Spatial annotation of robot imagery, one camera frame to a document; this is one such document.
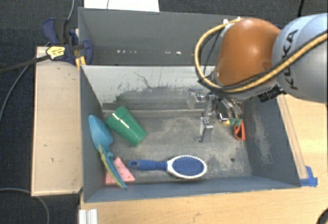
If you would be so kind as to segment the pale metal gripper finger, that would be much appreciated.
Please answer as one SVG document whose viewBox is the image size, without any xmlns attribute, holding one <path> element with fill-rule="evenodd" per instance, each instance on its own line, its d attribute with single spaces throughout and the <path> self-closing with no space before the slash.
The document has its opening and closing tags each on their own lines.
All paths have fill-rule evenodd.
<svg viewBox="0 0 328 224">
<path fill-rule="evenodd" d="M 197 104 L 205 103 L 206 98 L 202 88 L 188 89 L 188 109 L 195 109 Z"/>
<path fill-rule="evenodd" d="M 199 133 L 195 136 L 195 141 L 198 143 L 209 142 L 211 140 L 211 135 L 214 126 L 208 116 L 202 116 L 200 118 Z"/>
</svg>

